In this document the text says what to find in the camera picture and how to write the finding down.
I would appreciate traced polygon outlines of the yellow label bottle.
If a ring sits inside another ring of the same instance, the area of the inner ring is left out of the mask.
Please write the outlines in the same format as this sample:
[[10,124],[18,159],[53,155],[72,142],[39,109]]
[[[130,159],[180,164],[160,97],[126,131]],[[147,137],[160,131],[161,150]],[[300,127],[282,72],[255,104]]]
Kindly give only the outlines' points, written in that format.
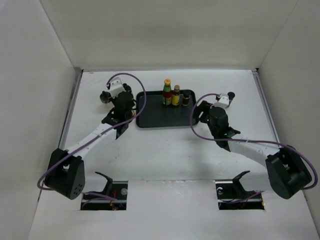
[[180,86],[179,85],[174,86],[171,103],[173,106],[178,106],[180,104]]

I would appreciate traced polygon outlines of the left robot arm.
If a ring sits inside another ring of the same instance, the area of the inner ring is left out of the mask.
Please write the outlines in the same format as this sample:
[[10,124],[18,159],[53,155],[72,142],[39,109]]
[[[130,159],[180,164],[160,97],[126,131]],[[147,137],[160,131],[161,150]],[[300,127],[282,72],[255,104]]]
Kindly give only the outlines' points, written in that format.
[[55,149],[50,156],[47,171],[41,177],[47,190],[55,191],[70,200],[89,191],[86,188],[85,171],[88,154],[117,140],[135,118],[135,100],[131,91],[123,91],[115,98],[103,91],[101,96],[108,97],[107,101],[112,102],[113,108],[83,140],[68,149]]

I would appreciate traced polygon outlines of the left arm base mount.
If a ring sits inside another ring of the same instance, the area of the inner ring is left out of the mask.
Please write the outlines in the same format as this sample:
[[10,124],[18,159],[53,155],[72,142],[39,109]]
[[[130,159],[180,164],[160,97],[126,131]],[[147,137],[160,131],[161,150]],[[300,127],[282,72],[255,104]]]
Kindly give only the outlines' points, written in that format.
[[81,211],[125,211],[127,209],[128,181],[113,181],[113,179],[96,171],[106,180],[103,190],[92,191],[82,195]]

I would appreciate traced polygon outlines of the small black-cap spice shaker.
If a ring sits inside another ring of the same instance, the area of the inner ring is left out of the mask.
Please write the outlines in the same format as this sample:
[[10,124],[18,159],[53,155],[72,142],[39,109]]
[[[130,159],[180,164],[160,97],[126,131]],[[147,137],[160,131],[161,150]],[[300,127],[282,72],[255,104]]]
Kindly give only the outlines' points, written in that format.
[[191,91],[190,90],[184,90],[183,95],[182,95],[182,105],[184,107],[189,105],[190,101],[190,96],[191,96]]

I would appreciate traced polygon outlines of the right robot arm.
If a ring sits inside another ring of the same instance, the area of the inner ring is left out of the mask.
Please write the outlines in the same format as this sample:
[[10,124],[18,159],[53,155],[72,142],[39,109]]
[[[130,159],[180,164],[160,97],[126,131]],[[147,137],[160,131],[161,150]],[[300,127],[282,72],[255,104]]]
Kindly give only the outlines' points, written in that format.
[[229,126],[226,111],[207,101],[194,105],[190,118],[208,126],[214,141],[220,148],[245,156],[262,165],[267,171],[270,189],[283,199],[290,199],[311,183],[312,176],[298,151],[288,145],[245,138],[235,139],[241,132]]

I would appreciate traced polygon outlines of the clear jar black stopper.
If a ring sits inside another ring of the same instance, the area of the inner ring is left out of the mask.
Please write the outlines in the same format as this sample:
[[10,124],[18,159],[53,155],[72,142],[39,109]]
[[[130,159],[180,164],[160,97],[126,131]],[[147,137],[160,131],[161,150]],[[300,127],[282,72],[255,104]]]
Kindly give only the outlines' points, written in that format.
[[108,91],[102,91],[99,98],[103,104],[108,104],[112,101],[112,96],[111,96],[110,92],[108,92]]
[[122,86],[126,92],[132,93],[132,88],[128,84],[124,83]]

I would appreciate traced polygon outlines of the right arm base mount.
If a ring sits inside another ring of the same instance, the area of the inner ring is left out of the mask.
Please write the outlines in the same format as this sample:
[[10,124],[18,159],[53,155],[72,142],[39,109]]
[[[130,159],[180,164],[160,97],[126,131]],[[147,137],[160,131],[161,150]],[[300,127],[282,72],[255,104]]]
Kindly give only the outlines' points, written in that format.
[[264,210],[263,191],[247,191],[240,179],[249,173],[243,171],[232,179],[215,182],[219,210]]

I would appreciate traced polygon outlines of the red sauce bottle green label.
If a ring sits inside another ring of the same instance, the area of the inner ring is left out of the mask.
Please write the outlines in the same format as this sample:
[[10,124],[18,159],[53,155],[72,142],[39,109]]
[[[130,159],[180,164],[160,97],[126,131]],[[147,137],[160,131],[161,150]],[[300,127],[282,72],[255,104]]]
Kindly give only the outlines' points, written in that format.
[[172,103],[172,94],[171,80],[167,78],[164,80],[164,86],[162,90],[162,104],[164,106],[169,106]]

